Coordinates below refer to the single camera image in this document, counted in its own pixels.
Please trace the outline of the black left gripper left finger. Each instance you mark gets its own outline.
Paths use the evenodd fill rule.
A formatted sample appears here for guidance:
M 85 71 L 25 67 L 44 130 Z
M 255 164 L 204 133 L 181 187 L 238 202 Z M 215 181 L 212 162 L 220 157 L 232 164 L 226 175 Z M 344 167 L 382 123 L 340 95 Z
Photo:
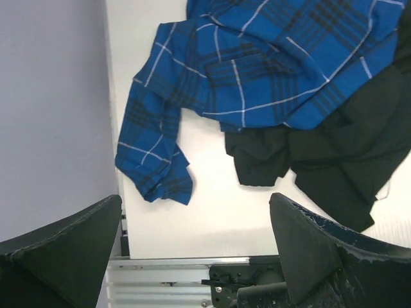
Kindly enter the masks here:
M 121 204 L 113 194 L 1 242 L 1 307 L 96 307 Z

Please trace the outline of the blue plaid shirt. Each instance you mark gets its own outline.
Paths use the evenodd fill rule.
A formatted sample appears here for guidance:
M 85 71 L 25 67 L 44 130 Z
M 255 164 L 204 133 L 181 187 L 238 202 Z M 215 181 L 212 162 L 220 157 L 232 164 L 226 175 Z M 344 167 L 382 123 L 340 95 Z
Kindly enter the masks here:
M 224 132 L 310 129 L 394 59 L 405 1 L 189 1 L 134 76 L 115 164 L 149 202 L 188 204 L 190 109 Z

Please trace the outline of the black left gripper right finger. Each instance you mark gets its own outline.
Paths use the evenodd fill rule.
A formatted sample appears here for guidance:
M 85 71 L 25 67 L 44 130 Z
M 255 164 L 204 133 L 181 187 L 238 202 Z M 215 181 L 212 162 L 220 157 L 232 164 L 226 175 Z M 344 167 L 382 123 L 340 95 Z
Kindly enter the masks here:
M 283 194 L 270 219 L 294 307 L 410 307 L 410 249 L 324 218 Z

